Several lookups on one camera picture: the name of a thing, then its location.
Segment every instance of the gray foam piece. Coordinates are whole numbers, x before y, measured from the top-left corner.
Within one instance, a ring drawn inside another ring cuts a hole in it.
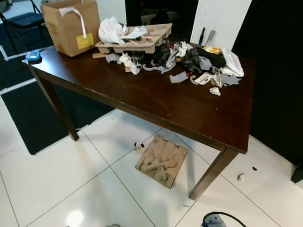
[[[186,76],[186,72],[182,72],[175,76],[170,75],[169,79],[171,83],[181,83],[182,81],[186,80],[188,77]]]
[[[240,80],[239,78],[235,77],[235,75],[228,75],[226,73],[221,74],[221,78],[225,87],[234,84],[239,84],[238,81]]]
[[[209,70],[210,67],[212,66],[212,63],[210,62],[210,60],[208,58],[201,57],[201,56],[199,56],[199,58],[200,58],[200,68],[202,70]]]
[[[106,61],[110,63],[111,61],[119,61],[120,55],[116,53],[111,53],[105,56]]]

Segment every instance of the cardboard box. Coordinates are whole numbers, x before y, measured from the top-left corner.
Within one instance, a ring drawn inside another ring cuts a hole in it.
[[[74,7],[83,17],[86,38],[83,36],[80,16],[74,12],[63,17],[59,9]],[[100,26],[97,3],[94,0],[65,0],[41,5],[49,34],[56,50],[68,56],[75,56],[94,48],[99,42]]]

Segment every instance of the floor tile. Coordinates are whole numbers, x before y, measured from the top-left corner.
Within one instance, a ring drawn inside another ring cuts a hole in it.
[[[29,227],[151,227],[153,224],[108,168]]]
[[[161,127],[120,110],[112,111],[83,131],[111,165]]]
[[[36,156],[25,148],[0,157],[0,171],[18,222],[26,225],[108,167],[84,133]]]
[[[188,148],[169,130],[162,129],[158,134]],[[153,136],[144,142],[145,146],[152,140]],[[193,204],[188,198],[189,192],[205,172],[208,164],[188,148],[173,187],[168,189],[135,169],[142,153],[143,149],[133,150],[113,164],[112,168],[155,226],[175,226],[188,211],[188,206]]]
[[[178,135],[196,153],[211,163],[213,148]],[[293,165],[250,136],[248,152],[238,155],[222,175],[281,226],[303,223],[303,191],[290,179]],[[237,176],[244,173],[244,180]]]
[[[18,227],[14,216],[14,211],[9,202],[3,180],[0,175],[0,226],[1,227]]]
[[[279,227],[255,204],[222,176],[215,179],[177,225],[178,227],[201,226],[203,217],[214,211],[229,213],[246,226]],[[228,227],[240,227],[235,221],[224,217]]]
[[[0,157],[25,144],[6,106],[0,105]]]
[[[4,101],[3,101],[2,97],[0,96],[0,106],[4,106],[4,105],[5,105]]]

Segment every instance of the table top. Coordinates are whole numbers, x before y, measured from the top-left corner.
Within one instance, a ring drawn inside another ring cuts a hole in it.
[[[123,65],[92,59],[97,49],[69,57],[55,48],[41,52],[42,62],[29,65],[59,86],[139,116],[213,148],[246,153],[248,147],[256,64],[240,58],[245,72],[237,86],[223,87],[221,96],[209,93],[210,83],[190,80],[172,84],[169,75],[184,71],[177,65],[162,75],[144,71],[134,76]]]

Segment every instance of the black carpet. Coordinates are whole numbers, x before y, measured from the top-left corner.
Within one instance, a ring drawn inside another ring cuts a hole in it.
[[[16,52],[13,50],[9,42],[9,38],[5,32],[4,25],[0,25],[0,45],[2,45],[6,55],[9,57],[19,53],[27,52],[28,49],[22,44],[22,42],[10,29],[9,31],[17,49]],[[44,39],[41,39],[37,27],[29,29],[16,29],[16,31],[21,35],[21,37],[32,50],[53,45],[47,28],[42,29],[43,37],[45,37]],[[22,65],[22,59],[24,59],[24,56],[5,61],[0,54],[0,90],[33,78],[29,69]]]
[[[90,124],[112,107],[54,86],[75,128]],[[38,84],[32,83],[2,95],[30,154],[68,135]]]

